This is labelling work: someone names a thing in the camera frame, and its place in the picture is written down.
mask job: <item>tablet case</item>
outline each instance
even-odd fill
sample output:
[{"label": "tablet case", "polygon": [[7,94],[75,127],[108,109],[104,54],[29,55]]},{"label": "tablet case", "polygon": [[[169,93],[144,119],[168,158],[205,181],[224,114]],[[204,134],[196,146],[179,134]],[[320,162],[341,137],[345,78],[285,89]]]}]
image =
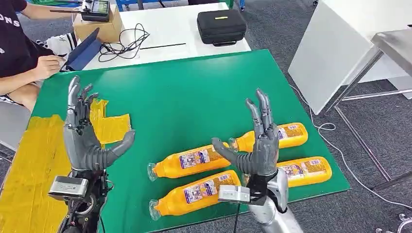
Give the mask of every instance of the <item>tablet case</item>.
[{"label": "tablet case", "polygon": [[96,28],[70,54],[65,63],[66,70],[82,70],[100,51],[102,42],[97,38],[100,28]]},{"label": "tablet case", "polygon": [[203,43],[215,46],[236,44],[246,33],[246,21],[234,9],[200,12],[197,27]]}]

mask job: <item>yellow tape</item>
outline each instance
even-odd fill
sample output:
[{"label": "yellow tape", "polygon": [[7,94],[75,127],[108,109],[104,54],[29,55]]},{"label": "yellow tape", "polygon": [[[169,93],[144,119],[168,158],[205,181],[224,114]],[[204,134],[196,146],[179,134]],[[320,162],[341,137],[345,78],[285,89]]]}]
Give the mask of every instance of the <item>yellow tape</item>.
[{"label": "yellow tape", "polygon": [[[101,143],[120,141],[130,130],[129,115],[105,118],[106,105],[93,102],[90,121]],[[62,119],[32,117],[0,196],[0,233],[55,233],[67,207],[47,193],[56,175],[69,172]]]}]

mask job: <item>person's hand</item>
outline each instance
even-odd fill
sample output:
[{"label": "person's hand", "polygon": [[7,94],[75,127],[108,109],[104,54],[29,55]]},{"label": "person's hand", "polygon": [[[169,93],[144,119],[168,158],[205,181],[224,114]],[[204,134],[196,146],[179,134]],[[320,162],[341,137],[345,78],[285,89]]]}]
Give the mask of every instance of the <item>person's hand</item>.
[{"label": "person's hand", "polygon": [[36,68],[32,69],[35,81],[48,79],[51,75],[59,72],[60,62],[63,61],[65,61],[64,58],[54,55],[39,57]]},{"label": "person's hand", "polygon": [[122,141],[103,149],[89,118],[90,105],[98,93],[87,96],[93,87],[91,84],[80,92],[79,81],[80,78],[76,75],[69,84],[67,116],[63,129],[66,151],[73,169],[100,171],[111,166],[133,145],[136,131],[128,131]]},{"label": "person's hand", "polygon": [[276,124],[273,123],[272,110],[268,96],[260,89],[256,90],[260,102],[260,112],[255,104],[246,99],[246,106],[252,113],[255,130],[255,144],[252,153],[236,153],[224,146],[218,138],[212,138],[212,144],[217,153],[229,160],[243,173],[250,175],[270,176],[276,171],[279,152],[279,135]]}]

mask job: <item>silver robotic arm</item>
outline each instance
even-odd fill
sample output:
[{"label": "silver robotic arm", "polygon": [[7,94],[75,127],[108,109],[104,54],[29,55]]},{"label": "silver robotic arm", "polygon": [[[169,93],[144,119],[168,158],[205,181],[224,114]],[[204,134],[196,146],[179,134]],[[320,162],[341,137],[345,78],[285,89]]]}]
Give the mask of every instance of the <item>silver robotic arm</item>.
[{"label": "silver robotic arm", "polygon": [[266,233],[302,233],[291,210],[288,209],[288,177],[276,167],[279,157],[278,128],[273,123],[268,96],[256,90],[260,111],[246,99],[252,114],[255,144],[252,153],[238,153],[227,148],[218,138],[212,138],[215,150],[243,173],[249,175],[246,188],[221,185],[219,201],[249,205],[256,220]]},{"label": "silver robotic arm", "polygon": [[71,173],[68,176],[56,176],[49,190],[51,197],[64,200],[68,206],[58,233],[95,233],[100,221],[104,230],[100,212],[106,203],[107,193],[114,187],[107,179],[106,168],[121,157],[135,139],[135,130],[130,130],[122,141],[109,149],[102,148],[90,122],[90,105],[98,94],[88,97],[92,85],[80,91],[79,81],[76,75],[69,84],[67,116],[63,128]]}]

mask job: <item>white sneaker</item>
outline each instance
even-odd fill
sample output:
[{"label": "white sneaker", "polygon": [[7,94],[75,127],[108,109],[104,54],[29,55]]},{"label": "white sneaker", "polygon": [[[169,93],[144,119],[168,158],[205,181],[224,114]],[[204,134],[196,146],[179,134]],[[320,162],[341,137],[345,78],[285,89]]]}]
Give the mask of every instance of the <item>white sneaker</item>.
[{"label": "white sneaker", "polygon": [[77,47],[77,40],[73,32],[60,36],[52,36],[44,42],[37,40],[36,43],[50,49],[55,55],[61,57],[65,57]]}]

